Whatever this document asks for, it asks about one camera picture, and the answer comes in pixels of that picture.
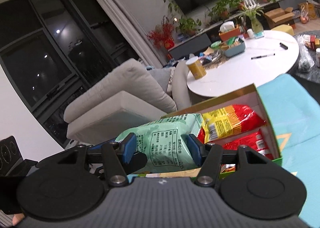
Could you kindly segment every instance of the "black marker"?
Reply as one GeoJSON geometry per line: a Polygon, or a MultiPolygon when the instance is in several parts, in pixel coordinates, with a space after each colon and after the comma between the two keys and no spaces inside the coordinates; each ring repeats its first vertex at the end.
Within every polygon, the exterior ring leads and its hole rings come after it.
{"type": "Polygon", "coordinates": [[[276,55],[276,54],[255,56],[255,57],[251,57],[251,60],[259,59],[259,58],[263,58],[263,57],[268,57],[268,56],[274,56],[274,55],[276,55]]]}
{"type": "Polygon", "coordinates": [[[283,43],[280,43],[280,46],[284,49],[284,50],[288,50],[288,47],[286,45],[284,45],[283,43]]]}

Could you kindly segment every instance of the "glass vase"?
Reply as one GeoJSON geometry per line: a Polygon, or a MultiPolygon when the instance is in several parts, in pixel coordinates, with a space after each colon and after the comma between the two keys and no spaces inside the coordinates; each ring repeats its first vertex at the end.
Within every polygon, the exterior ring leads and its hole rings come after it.
{"type": "Polygon", "coordinates": [[[251,20],[251,25],[252,25],[252,31],[255,34],[263,31],[263,26],[260,23],[260,21],[256,18],[256,16],[250,17],[250,20],[251,20]]]}

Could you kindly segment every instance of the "armrest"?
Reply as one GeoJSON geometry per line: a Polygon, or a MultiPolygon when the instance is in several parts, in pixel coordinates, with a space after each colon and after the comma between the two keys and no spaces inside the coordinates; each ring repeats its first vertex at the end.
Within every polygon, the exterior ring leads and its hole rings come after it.
{"type": "Polygon", "coordinates": [[[121,132],[158,120],[165,112],[125,91],[87,111],[68,125],[67,137],[79,142],[99,144],[121,132]]]}
{"type": "Polygon", "coordinates": [[[174,71],[172,78],[172,98],[178,110],[191,106],[191,91],[187,86],[189,68],[186,61],[180,61],[174,71]]]}

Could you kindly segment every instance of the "yellow snack bag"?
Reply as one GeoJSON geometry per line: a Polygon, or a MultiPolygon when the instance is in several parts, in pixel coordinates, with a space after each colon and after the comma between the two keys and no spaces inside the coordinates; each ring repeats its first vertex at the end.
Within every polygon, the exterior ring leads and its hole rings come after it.
{"type": "Polygon", "coordinates": [[[230,105],[202,114],[202,128],[205,132],[204,143],[216,139],[238,135],[265,124],[254,110],[247,105],[230,105]]]}

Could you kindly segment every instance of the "yellow cushion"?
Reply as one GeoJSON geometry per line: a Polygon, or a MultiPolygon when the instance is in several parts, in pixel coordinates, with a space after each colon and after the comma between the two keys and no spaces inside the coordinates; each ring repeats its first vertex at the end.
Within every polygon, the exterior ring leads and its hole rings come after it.
{"type": "Polygon", "coordinates": [[[290,25],[279,25],[279,26],[276,26],[275,28],[273,28],[271,30],[286,32],[286,33],[288,33],[289,35],[292,35],[292,36],[294,35],[293,28],[290,25]]]}

